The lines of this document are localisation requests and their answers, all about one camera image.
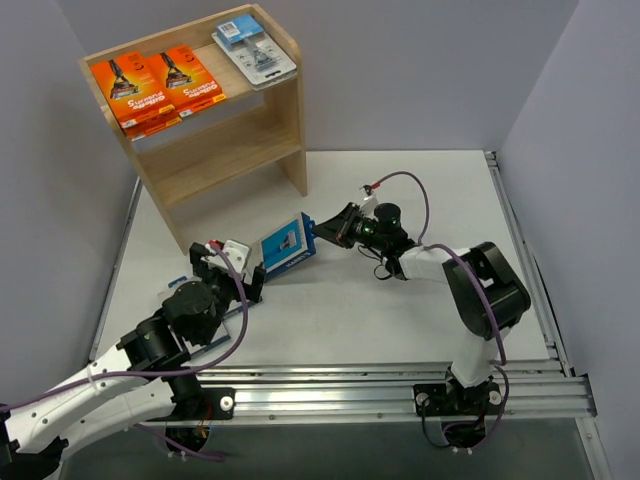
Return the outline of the blue Harry's razor box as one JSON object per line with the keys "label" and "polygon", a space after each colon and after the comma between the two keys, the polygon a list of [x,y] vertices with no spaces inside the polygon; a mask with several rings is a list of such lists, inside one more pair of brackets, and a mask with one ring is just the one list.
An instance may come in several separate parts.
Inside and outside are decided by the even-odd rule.
{"label": "blue Harry's razor box", "polygon": [[251,245],[247,270],[262,266],[270,281],[310,259],[316,254],[314,226],[306,213],[297,213]]}

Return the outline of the Gillette blue razor blister pack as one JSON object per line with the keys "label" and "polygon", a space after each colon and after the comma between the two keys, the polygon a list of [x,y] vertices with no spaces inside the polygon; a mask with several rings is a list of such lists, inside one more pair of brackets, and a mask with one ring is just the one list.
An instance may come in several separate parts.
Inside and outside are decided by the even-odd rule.
{"label": "Gillette blue razor blister pack", "polygon": [[254,91],[284,83],[297,75],[296,63],[282,51],[255,50],[249,80]]}

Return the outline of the orange Gillette Fusion box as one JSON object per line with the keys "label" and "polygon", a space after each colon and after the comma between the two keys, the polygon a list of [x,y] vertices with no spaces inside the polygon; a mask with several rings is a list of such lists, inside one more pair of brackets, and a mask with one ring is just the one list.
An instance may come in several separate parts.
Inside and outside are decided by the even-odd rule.
{"label": "orange Gillette Fusion box", "polygon": [[130,141],[150,137],[181,122],[167,88],[138,51],[92,64],[90,71]]}

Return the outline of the orange razor cartridge pack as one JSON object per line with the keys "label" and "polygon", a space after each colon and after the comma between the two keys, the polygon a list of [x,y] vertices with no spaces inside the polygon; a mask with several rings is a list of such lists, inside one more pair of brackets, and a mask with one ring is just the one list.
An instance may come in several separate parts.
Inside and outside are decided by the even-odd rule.
{"label": "orange razor cartridge pack", "polygon": [[181,118],[199,113],[227,99],[220,83],[187,45],[146,58]]}

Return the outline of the grey Harry's razor box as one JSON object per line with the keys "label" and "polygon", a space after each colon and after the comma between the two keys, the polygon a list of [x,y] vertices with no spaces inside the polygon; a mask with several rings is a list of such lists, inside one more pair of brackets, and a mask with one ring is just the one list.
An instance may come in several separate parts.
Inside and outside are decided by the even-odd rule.
{"label": "grey Harry's razor box", "polygon": [[[262,295],[260,295],[257,300],[248,299],[247,300],[247,308],[251,309],[254,306],[257,306],[262,302],[263,302],[263,296]],[[243,305],[242,305],[242,303],[240,301],[232,300],[228,310],[226,311],[226,313],[223,316],[222,322],[224,324],[226,324],[228,321],[230,321],[231,319],[233,319],[233,318],[235,318],[237,316],[242,317],[243,316],[243,309],[244,309],[244,307],[243,307]]]}
{"label": "grey Harry's razor box", "polygon": [[[177,291],[177,289],[180,286],[182,286],[183,284],[191,280],[196,280],[196,277],[181,276],[173,280],[172,282],[170,282],[168,284],[168,288],[157,295],[159,303],[162,304],[165,300],[169,299]],[[192,359],[196,360],[197,358],[204,356],[210,352],[213,352],[214,350],[219,350],[223,346],[226,346],[227,344],[230,344],[230,343],[231,343],[231,336],[229,334],[229,331],[226,325],[222,323],[218,327],[216,333],[214,334],[212,341],[206,346],[195,345],[195,344],[192,344],[190,341],[186,341],[185,346],[189,351],[189,353],[191,354]]]}

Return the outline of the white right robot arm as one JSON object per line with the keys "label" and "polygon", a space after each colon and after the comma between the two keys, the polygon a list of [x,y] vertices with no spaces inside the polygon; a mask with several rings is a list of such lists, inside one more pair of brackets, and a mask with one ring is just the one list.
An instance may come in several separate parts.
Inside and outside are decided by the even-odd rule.
{"label": "white right robot arm", "polygon": [[371,216],[349,203],[312,232],[343,249],[374,251],[395,279],[449,288],[466,333],[449,368],[454,381],[445,386],[444,400],[459,413],[475,406],[478,386],[490,379],[494,362],[506,362],[504,338],[531,308],[530,294],[500,249],[492,242],[459,251],[443,244],[421,245],[404,230],[401,210],[393,203],[377,205]]}

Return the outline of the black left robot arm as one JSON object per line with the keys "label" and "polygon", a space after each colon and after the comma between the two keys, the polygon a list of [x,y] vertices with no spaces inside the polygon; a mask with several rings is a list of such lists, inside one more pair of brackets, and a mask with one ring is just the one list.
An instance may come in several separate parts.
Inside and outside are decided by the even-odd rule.
{"label": "black left robot arm", "polygon": [[194,417],[205,393],[193,355],[211,345],[232,304],[246,312],[260,299],[263,265],[242,277],[252,253],[235,240],[192,244],[192,277],[150,317],[55,387],[2,406],[2,478],[45,479],[84,445],[126,426]]}

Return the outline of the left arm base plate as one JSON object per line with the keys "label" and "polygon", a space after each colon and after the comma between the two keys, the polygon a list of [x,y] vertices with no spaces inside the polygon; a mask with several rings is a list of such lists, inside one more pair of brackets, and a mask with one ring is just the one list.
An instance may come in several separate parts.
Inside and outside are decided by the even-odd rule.
{"label": "left arm base plate", "polygon": [[235,412],[236,390],[229,387],[205,388],[195,400],[176,408],[175,415],[181,421],[231,420]]}

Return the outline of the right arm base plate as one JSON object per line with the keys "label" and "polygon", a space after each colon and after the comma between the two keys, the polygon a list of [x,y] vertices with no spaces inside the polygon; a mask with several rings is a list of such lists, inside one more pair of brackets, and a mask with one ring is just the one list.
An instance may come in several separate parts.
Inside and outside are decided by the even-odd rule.
{"label": "right arm base plate", "polygon": [[493,381],[471,388],[453,381],[414,384],[412,390],[416,414],[425,418],[495,416],[503,400]]}

